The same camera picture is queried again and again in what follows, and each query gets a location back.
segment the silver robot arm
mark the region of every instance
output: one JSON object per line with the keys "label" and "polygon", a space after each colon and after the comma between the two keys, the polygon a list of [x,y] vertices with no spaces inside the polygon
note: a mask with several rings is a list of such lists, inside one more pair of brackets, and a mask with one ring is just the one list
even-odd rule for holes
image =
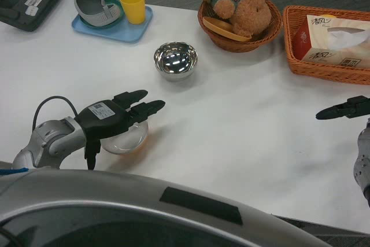
{"label": "silver robot arm", "polygon": [[[356,118],[370,114],[370,99],[360,95],[349,98],[343,104],[334,105],[320,111],[316,118],[318,120],[329,120],[346,116]],[[358,157],[354,163],[353,175],[357,184],[370,206],[370,119],[357,140]]]}
{"label": "silver robot arm", "polygon": [[353,175],[370,205],[370,119],[367,127],[358,136],[358,157]]}
{"label": "silver robot arm", "polygon": [[[95,156],[100,152],[100,140],[124,132],[134,123],[141,123],[165,106],[164,101],[139,102],[147,91],[124,92],[96,102],[77,114],[72,103],[60,96],[44,100],[36,110],[32,135],[28,145],[21,150],[12,164],[13,169],[51,167],[59,169],[62,161],[76,150],[85,147],[88,169],[95,167]],[[36,127],[37,115],[43,104],[51,99],[63,99],[72,108],[75,118],[46,121]]]}
{"label": "silver robot arm", "polygon": [[59,169],[67,156],[85,146],[86,136],[73,118],[46,121],[32,132],[28,145],[16,156],[12,168]]}

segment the silver bowl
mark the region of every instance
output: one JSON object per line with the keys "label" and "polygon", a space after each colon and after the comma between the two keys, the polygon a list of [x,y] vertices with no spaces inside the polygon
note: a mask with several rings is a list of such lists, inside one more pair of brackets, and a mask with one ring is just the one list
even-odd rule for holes
{"label": "silver bowl", "polygon": [[187,78],[198,63],[195,49],[182,42],[165,43],[154,53],[157,71],[167,80],[179,81]]}

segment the blue cable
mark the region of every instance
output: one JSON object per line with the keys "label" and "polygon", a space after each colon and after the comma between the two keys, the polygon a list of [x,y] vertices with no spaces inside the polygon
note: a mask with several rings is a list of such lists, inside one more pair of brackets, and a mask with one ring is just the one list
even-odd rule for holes
{"label": "blue cable", "polygon": [[0,169],[0,175],[11,175],[11,174],[17,174],[17,173],[23,173],[28,172],[28,168],[22,168],[22,169]]}

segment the table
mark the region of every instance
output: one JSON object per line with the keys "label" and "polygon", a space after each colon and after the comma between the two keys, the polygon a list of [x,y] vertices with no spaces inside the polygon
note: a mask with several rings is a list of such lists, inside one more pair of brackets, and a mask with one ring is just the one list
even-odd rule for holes
{"label": "table", "polygon": [[[262,211],[370,233],[370,209],[353,179],[357,136],[366,118],[318,121],[315,114],[369,87],[293,75],[283,36],[250,53],[228,53],[201,30],[197,13],[152,6],[134,45],[75,33],[73,0],[61,0],[27,33],[0,24],[0,160],[11,162],[31,135],[36,107],[64,95],[82,110],[124,91],[146,89],[166,107],[149,120],[145,147],[124,157],[104,150],[97,170],[164,179]],[[195,73],[171,83],[153,54],[179,40],[199,54]],[[38,123],[72,116],[49,102]],[[83,151],[62,164],[86,169]]]}

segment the clear glass bowl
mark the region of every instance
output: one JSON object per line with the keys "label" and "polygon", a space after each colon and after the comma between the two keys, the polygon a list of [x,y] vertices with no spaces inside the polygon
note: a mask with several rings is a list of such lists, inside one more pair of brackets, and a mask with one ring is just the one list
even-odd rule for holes
{"label": "clear glass bowl", "polygon": [[128,154],[144,143],[149,131],[147,121],[135,123],[127,132],[101,140],[103,149],[113,154]]}

